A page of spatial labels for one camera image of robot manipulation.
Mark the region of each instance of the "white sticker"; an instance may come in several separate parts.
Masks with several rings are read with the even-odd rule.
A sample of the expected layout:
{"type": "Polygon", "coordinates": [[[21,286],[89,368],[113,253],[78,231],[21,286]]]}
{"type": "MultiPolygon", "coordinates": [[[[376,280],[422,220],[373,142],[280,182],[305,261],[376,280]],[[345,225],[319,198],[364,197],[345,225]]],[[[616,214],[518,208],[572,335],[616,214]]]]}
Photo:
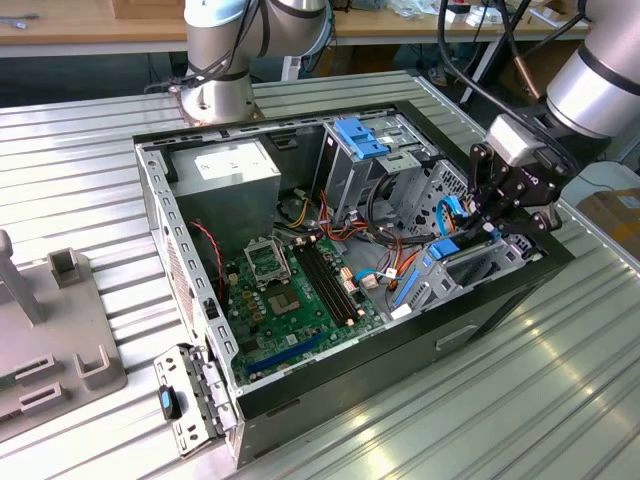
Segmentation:
{"type": "Polygon", "coordinates": [[[391,318],[397,320],[405,315],[409,315],[411,313],[411,307],[406,303],[403,303],[398,308],[396,308],[393,312],[391,312],[391,318]]]}
{"type": "Polygon", "coordinates": [[[211,180],[248,171],[256,164],[256,160],[245,149],[236,148],[200,155],[195,163],[202,178],[211,180]]]}
{"type": "Polygon", "coordinates": [[[636,197],[631,197],[631,196],[623,196],[623,197],[618,197],[618,200],[620,200],[625,207],[627,208],[640,208],[640,200],[638,200],[636,197]]]}

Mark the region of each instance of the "blue pcie slot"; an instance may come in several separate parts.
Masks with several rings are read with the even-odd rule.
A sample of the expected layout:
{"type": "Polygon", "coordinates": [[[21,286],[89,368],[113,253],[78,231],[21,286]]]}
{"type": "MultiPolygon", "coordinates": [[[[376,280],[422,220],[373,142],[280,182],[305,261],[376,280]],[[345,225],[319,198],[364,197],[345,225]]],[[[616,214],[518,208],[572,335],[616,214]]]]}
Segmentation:
{"type": "Polygon", "coordinates": [[[411,290],[411,287],[413,286],[415,281],[418,279],[419,275],[420,275],[420,270],[417,268],[414,268],[413,272],[411,272],[411,276],[407,280],[407,283],[404,284],[404,288],[400,291],[400,294],[398,295],[398,297],[393,301],[394,307],[397,307],[402,303],[402,301],[404,300],[404,297],[407,296],[407,293],[409,293],[409,290],[411,290]]]}
{"type": "Polygon", "coordinates": [[[275,365],[278,365],[284,362],[285,360],[288,360],[293,357],[297,357],[298,355],[301,355],[311,350],[316,345],[316,343],[318,343],[320,340],[322,340],[325,337],[325,335],[326,335],[325,332],[321,332],[317,335],[314,335],[310,339],[305,340],[304,342],[299,343],[298,345],[294,345],[293,347],[288,348],[283,352],[276,353],[275,355],[265,358],[264,360],[260,360],[256,363],[246,366],[245,371],[249,374],[260,372],[267,368],[271,368],[275,365]]]}

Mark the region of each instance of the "workbench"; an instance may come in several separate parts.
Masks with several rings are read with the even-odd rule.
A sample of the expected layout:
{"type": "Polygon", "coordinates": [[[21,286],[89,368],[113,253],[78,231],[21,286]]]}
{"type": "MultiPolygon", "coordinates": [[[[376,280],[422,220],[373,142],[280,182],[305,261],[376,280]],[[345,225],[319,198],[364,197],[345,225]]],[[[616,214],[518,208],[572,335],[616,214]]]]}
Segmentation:
{"type": "MultiPolygon", "coordinates": [[[[255,89],[267,117],[410,100],[464,150],[483,135],[404,72],[255,89]]],[[[187,333],[131,136],[184,126],[164,94],[0,110],[0,224],[18,239],[13,259],[42,262],[62,247],[89,257],[129,380],[0,444],[3,478],[637,477],[640,283],[567,201],[555,236],[577,259],[490,335],[239,473],[222,442],[180,459],[151,362],[187,333]]]]}
{"type": "MultiPolygon", "coordinates": [[[[113,18],[110,0],[0,0],[0,15],[35,12],[42,16],[28,21],[26,30],[0,24],[0,58],[115,53],[186,51],[183,19],[118,20],[113,18]]],[[[391,10],[335,12],[337,46],[436,43],[434,15],[408,20],[391,10]]],[[[450,24],[447,40],[471,42],[476,27],[464,22],[450,24]]],[[[486,25],[479,42],[489,43],[474,77],[484,72],[498,45],[503,29],[486,25]]],[[[540,19],[520,22],[515,31],[519,41],[539,41],[553,32],[540,19]]],[[[562,40],[582,39],[587,29],[574,27],[562,40]]],[[[298,78],[300,60],[285,57],[282,80],[298,78]]]]}

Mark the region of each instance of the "aluminum table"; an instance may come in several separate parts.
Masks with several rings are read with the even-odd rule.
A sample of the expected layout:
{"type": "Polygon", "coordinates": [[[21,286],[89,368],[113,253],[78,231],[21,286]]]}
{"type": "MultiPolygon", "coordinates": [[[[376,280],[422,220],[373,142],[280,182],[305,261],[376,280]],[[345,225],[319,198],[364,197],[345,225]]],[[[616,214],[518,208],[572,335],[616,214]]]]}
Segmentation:
{"type": "MultiPolygon", "coordinates": [[[[410,100],[462,149],[482,129],[403,72],[256,86],[266,116],[410,100]]],[[[0,225],[20,266],[91,260],[128,385],[0,444],[3,478],[635,478],[640,284],[563,210],[578,257],[496,331],[235,472],[177,454],[152,359],[187,340],[144,213],[131,136],[186,126],[167,95],[0,110],[0,225]]]]}

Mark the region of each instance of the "open computer tower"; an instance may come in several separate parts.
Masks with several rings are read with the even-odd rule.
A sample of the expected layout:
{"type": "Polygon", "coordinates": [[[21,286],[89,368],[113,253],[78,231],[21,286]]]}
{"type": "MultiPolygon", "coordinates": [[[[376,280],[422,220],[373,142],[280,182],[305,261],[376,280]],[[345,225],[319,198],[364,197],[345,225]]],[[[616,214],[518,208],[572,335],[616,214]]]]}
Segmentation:
{"type": "Polygon", "coordinates": [[[184,456],[268,453],[487,334],[573,258],[547,233],[458,242],[470,160],[409,103],[134,142],[190,335],[154,363],[184,456]]]}

